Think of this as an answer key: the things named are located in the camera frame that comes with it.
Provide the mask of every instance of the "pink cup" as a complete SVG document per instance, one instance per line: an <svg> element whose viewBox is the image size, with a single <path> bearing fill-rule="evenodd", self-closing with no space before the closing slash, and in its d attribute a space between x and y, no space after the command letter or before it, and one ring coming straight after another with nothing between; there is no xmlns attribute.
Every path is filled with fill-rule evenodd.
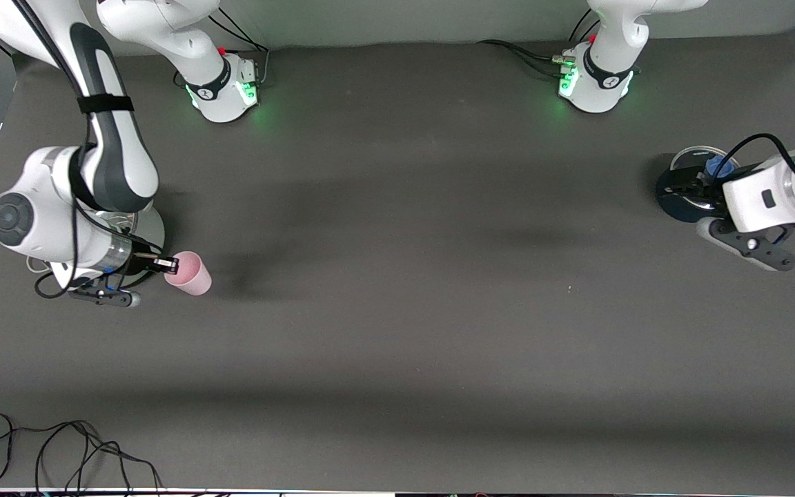
<svg viewBox="0 0 795 497"><path fill-rule="evenodd" d="M165 274L164 280L189 295L201 295L210 289L212 283L208 268L195 252L180 252L174 255L179 260L177 274Z"/></svg>

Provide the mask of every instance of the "table surface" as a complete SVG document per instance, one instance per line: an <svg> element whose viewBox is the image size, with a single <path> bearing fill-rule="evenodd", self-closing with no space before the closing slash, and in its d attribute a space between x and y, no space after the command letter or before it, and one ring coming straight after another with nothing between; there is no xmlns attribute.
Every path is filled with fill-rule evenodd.
<svg viewBox="0 0 795 497"><path fill-rule="evenodd" d="M795 147L795 32L640 65L587 115L504 48L278 50L261 106L215 125L163 57L120 59L167 245L214 286L47 302L0 246L0 410L88 419L169 487L795 495L795 269L652 193L687 146ZM20 67L0 192L83 130L63 76ZM0 485L32 484L40 443ZM80 446L51 447L53 484ZM122 485L112 462L89 483Z"/></svg>

